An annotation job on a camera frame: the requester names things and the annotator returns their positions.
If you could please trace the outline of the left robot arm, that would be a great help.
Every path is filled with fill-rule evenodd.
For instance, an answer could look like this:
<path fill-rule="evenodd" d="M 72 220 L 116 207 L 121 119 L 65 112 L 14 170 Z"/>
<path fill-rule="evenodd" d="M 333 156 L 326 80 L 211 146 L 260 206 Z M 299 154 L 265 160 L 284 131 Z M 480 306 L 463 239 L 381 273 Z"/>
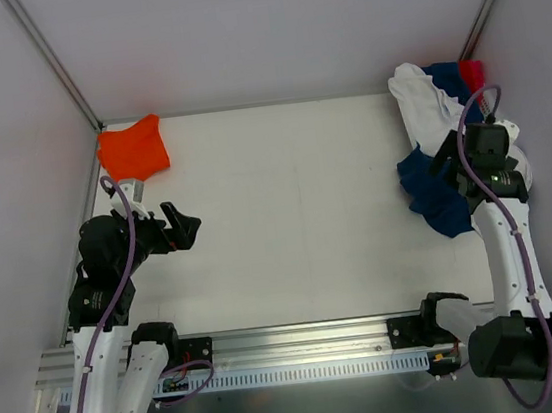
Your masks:
<path fill-rule="evenodd" d="M 69 298 L 74 374 L 69 413 L 147 413 L 160 379 L 205 370 L 199 384 L 211 382 L 210 357 L 183 352 L 170 322 L 146 322 L 129 334 L 135 296 L 132 274 L 151 255 L 188 251 L 201 221 L 183 215 L 172 202 L 160 206 L 165 218 L 140 210 L 89 219 L 80 228 L 77 279 Z"/>

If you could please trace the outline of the white t shirt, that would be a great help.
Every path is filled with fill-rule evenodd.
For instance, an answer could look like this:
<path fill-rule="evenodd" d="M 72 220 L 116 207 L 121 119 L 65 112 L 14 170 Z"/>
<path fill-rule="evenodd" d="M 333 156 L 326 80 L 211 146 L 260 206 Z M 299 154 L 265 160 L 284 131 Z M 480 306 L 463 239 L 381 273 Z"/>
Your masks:
<path fill-rule="evenodd" d="M 398 176 L 405 190 L 415 191 L 430 180 L 429 164 L 448 132 L 457 128 L 473 94 L 459 74 L 457 61 L 423 67 L 403 63 L 387 81 L 413 147 L 397 165 Z"/>

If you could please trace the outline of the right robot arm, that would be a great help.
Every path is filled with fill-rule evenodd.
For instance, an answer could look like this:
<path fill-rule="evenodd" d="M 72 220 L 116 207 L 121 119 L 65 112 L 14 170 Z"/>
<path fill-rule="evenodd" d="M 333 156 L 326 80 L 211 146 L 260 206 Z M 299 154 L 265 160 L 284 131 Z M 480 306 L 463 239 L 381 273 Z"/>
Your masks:
<path fill-rule="evenodd" d="M 448 133 L 429 172 L 459 197 L 483 240 L 494 310 L 478 310 L 464 294 L 430 292 L 421 302 L 417 341 L 449 337 L 468 348 L 480 378 L 552 378 L 552 299 L 538 268 L 529 226 L 529 195 L 509 155 L 509 132 L 498 124 L 468 124 Z"/>

